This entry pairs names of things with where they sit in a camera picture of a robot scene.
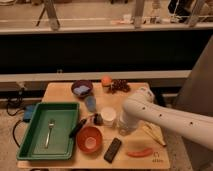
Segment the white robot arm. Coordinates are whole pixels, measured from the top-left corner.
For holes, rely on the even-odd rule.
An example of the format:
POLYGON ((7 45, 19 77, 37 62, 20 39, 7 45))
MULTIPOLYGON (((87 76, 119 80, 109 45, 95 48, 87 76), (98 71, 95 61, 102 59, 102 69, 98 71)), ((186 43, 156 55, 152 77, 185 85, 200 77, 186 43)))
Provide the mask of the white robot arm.
POLYGON ((119 121, 123 129, 133 132, 139 121, 148 121, 213 150, 213 117, 156 105, 148 87, 140 87, 122 104, 119 121))

